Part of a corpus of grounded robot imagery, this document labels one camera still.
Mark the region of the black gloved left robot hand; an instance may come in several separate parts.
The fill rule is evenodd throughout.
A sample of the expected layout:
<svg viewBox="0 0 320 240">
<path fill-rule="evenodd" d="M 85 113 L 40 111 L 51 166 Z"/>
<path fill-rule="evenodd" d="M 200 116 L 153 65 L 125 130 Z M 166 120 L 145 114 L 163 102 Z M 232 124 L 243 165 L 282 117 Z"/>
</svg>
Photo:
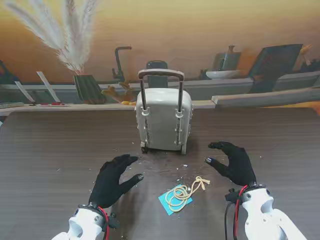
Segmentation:
<svg viewBox="0 0 320 240">
<path fill-rule="evenodd" d="M 122 195 L 144 179 L 144 175 L 140 173 L 120 183 L 120 178 L 126 168 L 137 160 L 136 156 L 123 154 L 116 156 L 111 161 L 106 161 L 100 168 L 88 201 L 102 209 L 109 208 L 116 203 Z"/>
</svg>

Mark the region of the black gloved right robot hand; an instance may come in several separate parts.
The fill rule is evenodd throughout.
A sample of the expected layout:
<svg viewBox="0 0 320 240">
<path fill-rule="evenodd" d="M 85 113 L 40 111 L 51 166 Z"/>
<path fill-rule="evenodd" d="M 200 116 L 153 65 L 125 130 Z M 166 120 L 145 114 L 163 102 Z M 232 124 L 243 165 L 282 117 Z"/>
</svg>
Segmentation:
<svg viewBox="0 0 320 240">
<path fill-rule="evenodd" d="M 251 160 L 243 147 L 226 141 L 211 142 L 208 147 L 221 150 L 228 158 L 228 165 L 212 157 L 205 159 L 205 162 L 221 176 L 228 178 L 238 186 L 252 186 L 257 183 Z"/>
</svg>

